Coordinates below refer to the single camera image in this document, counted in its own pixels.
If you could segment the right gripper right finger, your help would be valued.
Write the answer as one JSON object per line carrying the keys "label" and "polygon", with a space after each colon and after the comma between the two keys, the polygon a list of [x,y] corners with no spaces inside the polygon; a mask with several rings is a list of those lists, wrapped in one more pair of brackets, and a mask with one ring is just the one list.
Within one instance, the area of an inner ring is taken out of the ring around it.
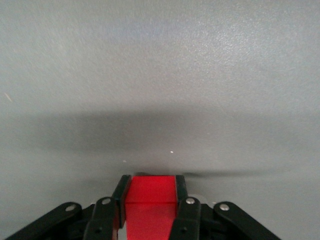
{"label": "right gripper right finger", "polygon": [[236,204],[229,201],[210,207],[189,196],[185,177],[175,176],[178,209],[171,240],[278,240],[279,237]]}

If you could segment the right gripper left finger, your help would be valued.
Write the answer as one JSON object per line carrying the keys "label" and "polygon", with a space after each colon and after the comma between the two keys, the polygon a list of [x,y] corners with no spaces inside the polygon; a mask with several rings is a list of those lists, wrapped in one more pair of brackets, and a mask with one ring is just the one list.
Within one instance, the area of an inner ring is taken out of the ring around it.
{"label": "right gripper left finger", "polygon": [[65,202],[13,233],[8,240],[117,240],[126,221],[125,198],[132,182],[123,175],[113,194],[83,208]]}

